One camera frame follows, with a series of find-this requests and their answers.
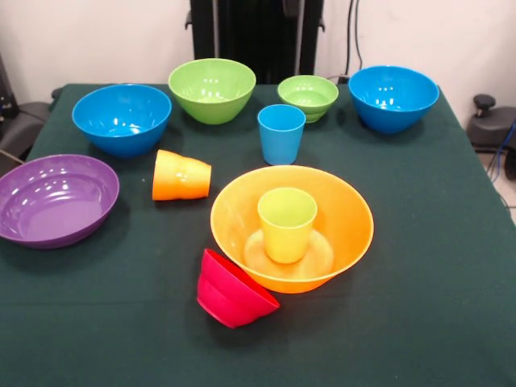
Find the yellow cup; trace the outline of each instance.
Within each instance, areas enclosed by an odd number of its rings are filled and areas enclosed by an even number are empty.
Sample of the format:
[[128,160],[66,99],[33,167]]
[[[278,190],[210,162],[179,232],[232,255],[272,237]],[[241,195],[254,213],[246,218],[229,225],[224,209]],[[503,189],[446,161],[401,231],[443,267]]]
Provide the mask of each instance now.
[[271,189],[258,201],[258,215],[271,260],[292,264],[305,255],[317,215],[317,203],[307,192],[292,187]]

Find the purple bowl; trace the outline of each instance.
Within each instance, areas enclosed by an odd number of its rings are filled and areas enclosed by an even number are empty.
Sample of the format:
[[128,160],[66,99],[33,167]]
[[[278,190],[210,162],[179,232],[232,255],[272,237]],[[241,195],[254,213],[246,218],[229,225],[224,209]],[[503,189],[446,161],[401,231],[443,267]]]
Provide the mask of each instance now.
[[106,219],[119,195],[113,169],[88,156],[30,161],[0,178],[0,236],[30,248],[62,248]]

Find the blue cup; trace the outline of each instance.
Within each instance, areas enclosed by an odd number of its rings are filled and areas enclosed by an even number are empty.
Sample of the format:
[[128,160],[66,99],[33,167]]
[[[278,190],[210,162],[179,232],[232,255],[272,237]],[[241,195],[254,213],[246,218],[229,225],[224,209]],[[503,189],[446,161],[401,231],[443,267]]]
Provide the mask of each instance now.
[[261,150],[267,164],[292,164],[296,160],[305,122],[305,114],[295,106],[271,105],[260,110]]

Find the orange cup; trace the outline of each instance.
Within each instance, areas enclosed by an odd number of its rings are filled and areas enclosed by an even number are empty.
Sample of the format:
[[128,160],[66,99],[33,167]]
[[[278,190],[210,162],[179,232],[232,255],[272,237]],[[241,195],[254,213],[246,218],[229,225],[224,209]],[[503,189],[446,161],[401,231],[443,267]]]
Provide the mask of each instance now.
[[211,165],[159,150],[152,182],[152,200],[199,199],[210,192]]

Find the cup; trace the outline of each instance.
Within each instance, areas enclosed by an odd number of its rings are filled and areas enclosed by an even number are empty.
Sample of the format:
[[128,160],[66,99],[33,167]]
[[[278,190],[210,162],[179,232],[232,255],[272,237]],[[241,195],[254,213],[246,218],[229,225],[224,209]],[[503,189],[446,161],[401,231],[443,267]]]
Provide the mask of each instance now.
[[226,327],[247,325],[279,309],[279,302],[243,270],[205,249],[197,286],[197,301]]
[[159,150],[152,200],[199,199],[210,192],[211,166],[202,161]]
[[305,114],[295,106],[271,105],[260,110],[261,150],[267,164],[292,164],[296,160],[305,122]]
[[265,253],[278,264],[292,264],[306,253],[317,203],[306,191],[271,189],[258,201]]

